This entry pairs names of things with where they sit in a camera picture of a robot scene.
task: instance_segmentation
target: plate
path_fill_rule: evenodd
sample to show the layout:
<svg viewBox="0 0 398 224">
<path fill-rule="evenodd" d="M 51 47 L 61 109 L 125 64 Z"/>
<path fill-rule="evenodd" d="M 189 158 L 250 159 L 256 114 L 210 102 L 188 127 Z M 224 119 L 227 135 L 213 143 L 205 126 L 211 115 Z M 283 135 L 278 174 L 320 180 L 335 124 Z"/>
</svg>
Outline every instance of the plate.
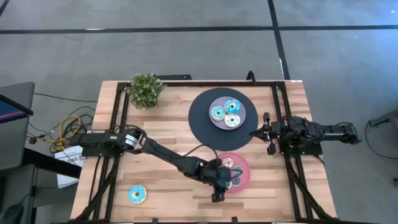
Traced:
<svg viewBox="0 0 398 224">
<path fill-rule="evenodd" d="M 209 117 L 210 117 L 210 119 L 211 119 L 211 122 L 213 122 L 213 124 L 214 124 L 215 126 L 221 128 L 221 129 L 224 129 L 224 130 L 234 130 L 234 129 L 240 127 L 240 125 L 243 124 L 244 119 L 245 119 L 245 117 L 246 117 L 246 110 L 244 109 L 243 104 L 242 104 L 239 100 L 238 100 L 238 101 L 239 101 L 239 103 L 241 104 L 241 110 L 239 110 L 239 112 L 237 112 L 236 114 L 239 115 L 239 117 L 241 118 L 241 123 L 240 123 L 238 126 L 236 126 L 235 128 L 227 127 L 227 125 L 225 124 L 224 120 L 222 120 L 222 121 L 215 121 L 215 120 L 211 117 L 211 109 L 212 109 L 213 107 L 215 107 L 215 106 L 222 106 L 222 107 L 224 108 L 224 104 L 225 104 L 225 102 L 227 102 L 228 100 L 236 100 L 236 99 L 233 98 L 233 97 L 230 97 L 230 96 L 223 96 L 223 97 L 220 97 L 220 98 L 218 98 L 217 100 L 213 101 L 213 103 L 210 105 L 210 108 L 209 108 Z"/>
<path fill-rule="evenodd" d="M 232 186 L 230 189 L 226 191 L 226 193 L 236 194 L 244 190 L 249 185 L 250 182 L 250 167 L 248 162 L 246 162 L 246 160 L 243 159 L 243 157 L 241 157 L 240 155 L 232 152 L 222 153 L 219 155 L 219 158 L 221 160 L 224 160 L 225 158 L 230 158 L 233 161 L 233 166 L 231 169 L 233 169 L 234 166 L 240 166 L 242 167 L 243 170 L 243 173 L 239 176 L 239 178 L 241 179 L 241 184 L 237 187 Z"/>
</svg>

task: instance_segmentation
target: potted plant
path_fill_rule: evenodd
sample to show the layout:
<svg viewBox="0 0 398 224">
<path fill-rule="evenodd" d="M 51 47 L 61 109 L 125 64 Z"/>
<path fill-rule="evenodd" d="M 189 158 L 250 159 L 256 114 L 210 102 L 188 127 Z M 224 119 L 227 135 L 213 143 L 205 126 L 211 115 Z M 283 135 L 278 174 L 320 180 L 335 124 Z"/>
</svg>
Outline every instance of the potted plant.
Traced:
<svg viewBox="0 0 398 224">
<path fill-rule="evenodd" d="M 163 89 L 163 83 L 154 73 L 140 73 L 132 76 L 127 93 L 130 95 L 132 105 L 137 109 L 147 110 L 157 106 L 158 97 Z"/>
</svg>

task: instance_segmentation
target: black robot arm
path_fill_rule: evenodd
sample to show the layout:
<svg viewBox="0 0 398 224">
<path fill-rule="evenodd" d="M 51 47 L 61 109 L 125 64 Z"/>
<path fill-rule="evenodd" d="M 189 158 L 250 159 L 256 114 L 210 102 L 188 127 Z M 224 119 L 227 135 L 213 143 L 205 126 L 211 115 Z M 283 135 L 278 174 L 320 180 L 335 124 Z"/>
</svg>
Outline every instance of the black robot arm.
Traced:
<svg viewBox="0 0 398 224">
<path fill-rule="evenodd" d="M 251 132 L 250 135 L 262 139 L 264 142 L 269 141 L 268 154 L 270 155 L 276 152 L 273 139 L 279 139 L 283 144 L 287 144 L 292 150 L 292 155 L 317 146 L 321 141 L 341 141 L 349 144 L 357 144 L 362 141 L 351 123 L 321 125 L 297 116 L 284 116 L 282 123 L 279 121 L 270 123 L 269 121 L 269 113 L 264 113 L 263 126 Z"/>
<path fill-rule="evenodd" d="M 128 129 L 124 134 L 106 131 L 105 133 L 82 134 L 75 143 L 83 147 L 107 147 L 113 150 L 123 150 L 133 154 L 146 153 L 158 157 L 172 165 L 185 177 L 213 186 L 211 195 L 213 202 L 222 202 L 227 190 L 226 184 L 231 181 L 231 171 L 221 166 L 218 158 L 206 161 L 195 156 L 181 156 L 155 140 L 148 138 L 141 129 Z"/>
</svg>

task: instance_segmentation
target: computer screen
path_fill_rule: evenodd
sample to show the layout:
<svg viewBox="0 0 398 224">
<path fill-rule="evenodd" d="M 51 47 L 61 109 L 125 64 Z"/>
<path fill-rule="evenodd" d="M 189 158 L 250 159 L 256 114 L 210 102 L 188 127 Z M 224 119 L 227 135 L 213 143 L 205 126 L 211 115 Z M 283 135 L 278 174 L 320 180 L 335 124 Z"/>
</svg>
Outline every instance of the computer screen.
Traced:
<svg viewBox="0 0 398 224">
<path fill-rule="evenodd" d="M 33 112 L 31 110 L 0 95 L 0 124 L 32 115 Z"/>
</svg>

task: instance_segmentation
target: donut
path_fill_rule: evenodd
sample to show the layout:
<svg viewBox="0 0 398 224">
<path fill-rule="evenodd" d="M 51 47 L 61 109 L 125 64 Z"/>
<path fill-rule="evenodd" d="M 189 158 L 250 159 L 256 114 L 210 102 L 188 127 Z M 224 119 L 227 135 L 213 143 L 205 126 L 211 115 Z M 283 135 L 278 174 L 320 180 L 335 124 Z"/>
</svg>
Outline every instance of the donut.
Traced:
<svg viewBox="0 0 398 224">
<path fill-rule="evenodd" d="M 241 123 L 241 118 L 237 114 L 227 114 L 224 122 L 227 127 L 235 128 Z"/>
<path fill-rule="evenodd" d="M 227 189 L 230 189 L 230 188 L 232 187 L 232 181 L 228 181 L 228 182 L 226 183 L 225 187 L 226 187 Z"/>
<path fill-rule="evenodd" d="M 223 159 L 223 166 L 231 168 L 234 165 L 234 161 L 231 158 Z"/>
<path fill-rule="evenodd" d="M 211 118 L 215 121 L 222 121 L 225 118 L 225 110 L 222 106 L 215 106 L 211 109 Z"/>
<path fill-rule="evenodd" d="M 230 114 L 236 114 L 241 110 L 241 103 L 238 100 L 228 100 L 225 102 L 225 111 Z"/>
<path fill-rule="evenodd" d="M 243 172 L 242 167 L 241 167 L 241 166 L 238 166 L 238 165 L 234 166 L 234 167 L 232 168 L 232 170 L 234 170 L 234 171 L 233 171 L 233 176 L 236 176 L 236 175 L 241 174 L 240 171 Z"/>
<path fill-rule="evenodd" d="M 129 192 L 129 198 L 132 203 L 142 203 L 147 198 L 147 190 L 142 185 L 135 185 Z"/>
<path fill-rule="evenodd" d="M 241 179 L 239 177 L 235 177 L 232 179 L 232 186 L 237 187 L 241 185 Z"/>
</svg>

